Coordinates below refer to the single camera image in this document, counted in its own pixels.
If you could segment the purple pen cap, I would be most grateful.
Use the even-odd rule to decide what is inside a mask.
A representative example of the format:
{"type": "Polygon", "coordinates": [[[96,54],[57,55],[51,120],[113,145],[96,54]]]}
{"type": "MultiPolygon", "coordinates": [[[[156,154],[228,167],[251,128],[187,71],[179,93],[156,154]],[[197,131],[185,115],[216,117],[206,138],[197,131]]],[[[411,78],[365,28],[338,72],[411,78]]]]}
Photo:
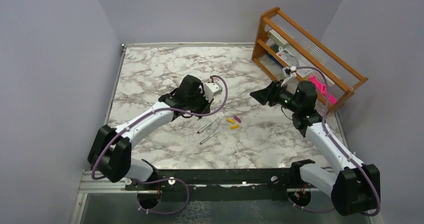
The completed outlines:
{"type": "Polygon", "coordinates": [[[241,123],[242,121],[241,121],[241,119],[239,118],[239,117],[237,117],[237,116],[234,116],[234,119],[238,122],[238,123],[241,123]]]}

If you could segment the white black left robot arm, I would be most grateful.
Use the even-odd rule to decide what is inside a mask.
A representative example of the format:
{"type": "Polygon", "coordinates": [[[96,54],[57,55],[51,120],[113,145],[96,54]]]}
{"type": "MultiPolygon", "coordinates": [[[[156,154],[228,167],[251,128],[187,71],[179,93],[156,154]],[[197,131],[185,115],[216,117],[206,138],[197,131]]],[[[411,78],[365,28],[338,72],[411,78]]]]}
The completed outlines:
{"type": "Polygon", "coordinates": [[[132,149],[156,129],[184,114],[209,114],[214,97],[222,91],[216,82],[203,83],[192,75],[185,76],[179,87],[160,96],[144,113],[116,127],[102,126],[88,154],[88,163],[110,182],[130,178],[138,180],[145,189],[155,187],[155,167],[146,160],[132,158],[132,149]]]}

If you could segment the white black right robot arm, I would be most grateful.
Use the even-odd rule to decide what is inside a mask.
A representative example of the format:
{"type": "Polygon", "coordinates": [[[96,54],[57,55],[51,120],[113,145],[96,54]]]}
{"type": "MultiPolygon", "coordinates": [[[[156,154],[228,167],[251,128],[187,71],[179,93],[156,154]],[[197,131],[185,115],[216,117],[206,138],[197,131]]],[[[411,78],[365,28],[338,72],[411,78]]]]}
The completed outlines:
{"type": "Polygon", "coordinates": [[[330,164],[328,172],[312,161],[292,164],[289,182],[294,187],[310,183],[331,198],[335,210],[342,216],[363,213],[374,215],[381,208],[380,171],[374,164],[365,164],[351,153],[331,132],[315,105],[314,83],[301,81],[290,93],[281,82],[272,81],[266,88],[250,93],[261,105],[281,105],[292,111],[296,130],[310,141],[330,164]]]}

